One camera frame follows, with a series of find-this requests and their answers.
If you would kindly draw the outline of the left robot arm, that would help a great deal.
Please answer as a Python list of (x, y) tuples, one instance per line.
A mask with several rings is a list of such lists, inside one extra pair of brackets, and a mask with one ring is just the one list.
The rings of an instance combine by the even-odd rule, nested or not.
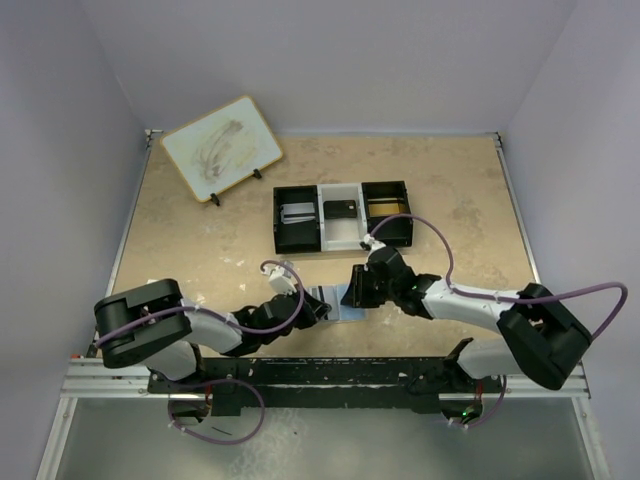
[(296, 291), (218, 313), (185, 298), (176, 280), (163, 279), (95, 304), (96, 347), (109, 369), (143, 365), (181, 382), (204, 369), (202, 346), (227, 357), (246, 356), (295, 329), (315, 326), (331, 310)]

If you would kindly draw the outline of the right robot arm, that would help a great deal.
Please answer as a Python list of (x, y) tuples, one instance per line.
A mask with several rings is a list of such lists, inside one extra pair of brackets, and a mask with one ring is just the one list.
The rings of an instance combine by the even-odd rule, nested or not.
[(539, 284), (471, 293), (462, 296), (438, 275), (415, 273), (398, 250), (382, 247), (352, 268), (341, 303), (373, 309), (391, 302), (409, 316), (492, 331), (497, 338), (465, 340), (448, 358), (472, 379), (522, 374), (546, 389), (561, 389), (593, 342), (587, 328), (561, 302), (546, 303), (551, 293)]

